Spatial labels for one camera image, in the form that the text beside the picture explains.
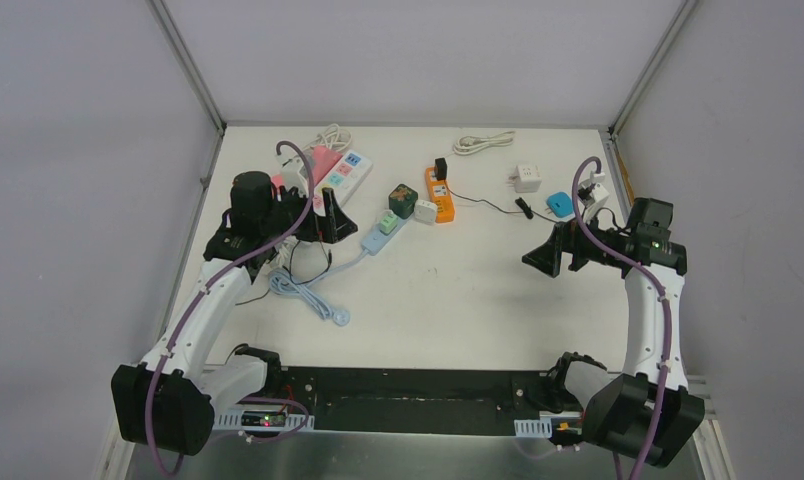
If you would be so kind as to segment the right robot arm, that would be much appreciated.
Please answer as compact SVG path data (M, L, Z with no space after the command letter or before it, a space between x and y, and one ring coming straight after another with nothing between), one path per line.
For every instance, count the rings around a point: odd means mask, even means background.
M626 357L620 374L588 355L566 352L543 377L541 409L583 410L582 441L643 465L668 466L705 416L689 391L679 343L679 303L687 272L684 246L670 239L672 204L636 199L623 230L602 230L596 220L554 225L548 240L522 256L551 278L588 263L620 271L628 302Z

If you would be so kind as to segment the orange power strip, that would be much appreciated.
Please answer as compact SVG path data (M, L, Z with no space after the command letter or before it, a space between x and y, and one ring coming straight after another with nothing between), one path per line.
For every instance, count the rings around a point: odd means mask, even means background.
M438 224L452 222L456 211L447 181L437 179L435 167L425 170L425 178L430 201L437 206L436 222Z

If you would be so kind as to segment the blue folding plug adapter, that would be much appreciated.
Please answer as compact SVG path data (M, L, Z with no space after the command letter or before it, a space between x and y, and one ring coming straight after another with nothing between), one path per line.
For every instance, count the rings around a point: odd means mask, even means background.
M548 196L546 205L548 211L558 219L565 219L574 214L571 196L564 191L558 191Z

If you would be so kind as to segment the white tiger cube adapter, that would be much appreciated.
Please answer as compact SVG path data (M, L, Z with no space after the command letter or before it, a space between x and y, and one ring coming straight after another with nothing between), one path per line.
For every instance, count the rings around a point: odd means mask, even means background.
M536 165L517 164L508 176L508 183L518 194L535 193L542 184L542 175Z

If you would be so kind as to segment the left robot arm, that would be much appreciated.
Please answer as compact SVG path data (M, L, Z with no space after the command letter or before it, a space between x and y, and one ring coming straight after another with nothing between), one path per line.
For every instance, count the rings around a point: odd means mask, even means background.
M165 332L135 365L111 379L121 437L179 455L207 443L217 415L251 396L275 402L283 390L277 354L244 347L205 369L210 351L240 298L289 237L336 243L356 233L330 185L306 195L275 186L260 171L237 175L230 205L208 240L194 289Z

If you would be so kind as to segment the black plug adapter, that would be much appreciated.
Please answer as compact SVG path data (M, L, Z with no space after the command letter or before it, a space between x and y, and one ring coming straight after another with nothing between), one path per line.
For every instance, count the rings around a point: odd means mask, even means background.
M444 157L434 160L434 177L436 181L445 181L448 173L447 161Z

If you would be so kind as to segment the white multicolour power strip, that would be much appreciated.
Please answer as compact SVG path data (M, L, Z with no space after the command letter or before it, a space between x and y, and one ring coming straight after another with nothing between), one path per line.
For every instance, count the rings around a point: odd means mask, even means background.
M319 181L313 196L313 210L325 215L323 191L331 189L339 206L344 206L365 181L374 167L374 162L362 154L349 150Z

